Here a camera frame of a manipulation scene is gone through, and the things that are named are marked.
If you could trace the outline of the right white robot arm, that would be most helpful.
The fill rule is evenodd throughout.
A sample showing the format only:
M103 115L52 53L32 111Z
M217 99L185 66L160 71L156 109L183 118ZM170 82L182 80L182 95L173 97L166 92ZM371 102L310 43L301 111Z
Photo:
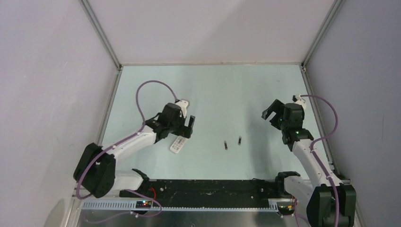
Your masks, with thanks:
M291 103L274 100L262 112L271 125L281 131L283 144L302 164L308 180L300 174L281 172L276 177L275 192L279 197L292 195L306 208L306 217L312 227L352 227L355 223L356 190L345 184L318 155L315 139L303 127L306 103L302 97L293 97Z

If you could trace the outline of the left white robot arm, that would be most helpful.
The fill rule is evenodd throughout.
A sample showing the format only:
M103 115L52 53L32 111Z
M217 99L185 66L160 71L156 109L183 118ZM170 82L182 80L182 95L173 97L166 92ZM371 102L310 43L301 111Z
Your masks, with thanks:
M147 176L137 169L117 171L116 166L169 134L189 139L195 117L187 115L188 106L187 100L167 103L162 112L145 121L142 129L107 148L95 143L88 144L73 174L78 188L84 187L96 198L115 190L131 190L138 197L146 196L149 192Z

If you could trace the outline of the white remote control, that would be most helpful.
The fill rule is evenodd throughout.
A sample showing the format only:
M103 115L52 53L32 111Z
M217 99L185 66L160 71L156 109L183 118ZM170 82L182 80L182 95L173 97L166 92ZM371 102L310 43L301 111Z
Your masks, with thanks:
M178 136L170 146L169 150L175 154L178 154L187 142L187 140L188 139L183 136Z

